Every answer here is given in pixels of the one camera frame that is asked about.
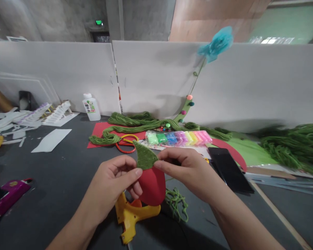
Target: bottle label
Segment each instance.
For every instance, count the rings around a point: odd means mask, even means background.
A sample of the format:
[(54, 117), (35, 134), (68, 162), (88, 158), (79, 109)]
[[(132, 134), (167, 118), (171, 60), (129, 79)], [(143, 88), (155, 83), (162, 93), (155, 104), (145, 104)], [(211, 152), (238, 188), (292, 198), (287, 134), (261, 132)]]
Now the bottle label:
[(86, 109), (88, 114), (95, 113), (95, 107), (93, 105), (93, 102), (87, 101), (84, 103), (84, 105), (85, 105), (85, 109)]

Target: blue paper flower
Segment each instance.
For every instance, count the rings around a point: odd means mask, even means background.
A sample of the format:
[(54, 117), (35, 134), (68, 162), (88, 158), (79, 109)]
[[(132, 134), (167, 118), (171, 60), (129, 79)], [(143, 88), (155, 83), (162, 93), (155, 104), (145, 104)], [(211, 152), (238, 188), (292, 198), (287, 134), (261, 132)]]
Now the blue paper flower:
[(218, 31), (212, 38), (212, 42), (208, 45), (201, 46), (197, 54), (206, 57), (207, 62), (210, 63), (218, 58), (218, 55), (233, 44), (232, 27), (227, 26)]

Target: green stem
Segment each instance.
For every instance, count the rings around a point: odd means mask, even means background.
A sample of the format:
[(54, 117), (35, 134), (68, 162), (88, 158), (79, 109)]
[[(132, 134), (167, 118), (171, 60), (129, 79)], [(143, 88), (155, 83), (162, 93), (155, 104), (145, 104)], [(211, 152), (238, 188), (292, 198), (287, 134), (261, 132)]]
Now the green stem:
[(204, 65), (204, 63), (205, 63), (205, 60), (206, 60), (206, 57), (204, 57), (203, 63), (202, 63), (202, 65), (201, 65), (201, 67), (200, 67), (200, 69), (199, 69), (199, 71), (198, 71), (198, 74), (196, 73), (196, 71), (194, 72), (194, 76), (196, 76), (196, 79), (195, 79), (194, 85), (192, 86), (192, 89), (191, 89), (191, 91), (190, 91), (190, 94), (191, 94), (192, 91), (194, 90), (195, 84), (196, 84), (197, 79), (198, 79), (198, 76), (199, 76), (199, 74), (200, 74), (200, 72), (201, 72), (201, 70), (202, 70), (202, 68), (203, 68), (203, 65)]

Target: table surface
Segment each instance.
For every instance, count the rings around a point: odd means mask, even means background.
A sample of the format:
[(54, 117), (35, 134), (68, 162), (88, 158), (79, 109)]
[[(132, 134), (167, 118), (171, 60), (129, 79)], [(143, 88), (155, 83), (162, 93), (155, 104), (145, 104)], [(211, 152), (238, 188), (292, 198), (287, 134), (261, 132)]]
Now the table surface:
[[(49, 153), (31, 151), (56, 129), (50, 126), (27, 131), (21, 148), (18, 143), (0, 148), (0, 185), (13, 179), (35, 179), (32, 188), (0, 220), (0, 249), (45, 249), (73, 216), (100, 163), (121, 155), (116, 147), (87, 149), (95, 124), (86, 114), (78, 115), (60, 127), (72, 131)], [(136, 152), (130, 156), (137, 159)], [(229, 249), (209, 206), (179, 181), (166, 184), (169, 189), (177, 187), (186, 197), (188, 223), (173, 220), (167, 204), (162, 204), (159, 216), (136, 225), (133, 248)], [(313, 195), (260, 187), (313, 248)], [(286, 249), (302, 249), (257, 192), (237, 195)], [(88, 249), (126, 249), (119, 238), (121, 233), (122, 226), (112, 209)]]

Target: white partition wall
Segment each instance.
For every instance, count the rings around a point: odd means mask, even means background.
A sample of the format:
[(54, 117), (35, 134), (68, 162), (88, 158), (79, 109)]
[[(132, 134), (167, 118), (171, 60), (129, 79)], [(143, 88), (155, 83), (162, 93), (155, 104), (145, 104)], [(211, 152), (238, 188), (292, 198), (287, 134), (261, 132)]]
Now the white partition wall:
[(85, 112), (87, 92), (98, 100), (102, 115), (120, 112), (109, 43), (0, 42), (0, 90), (15, 100), (18, 90), (37, 97), (45, 92), (50, 101), (70, 100), (77, 112)]
[[(114, 41), (124, 114), (174, 118), (201, 43)], [(185, 121), (251, 132), (313, 123), (313, 45), (234, 44), (201, 71)]]
[(195, 79), (199, 43), (113, 41), (125, 115), (173, 118)]

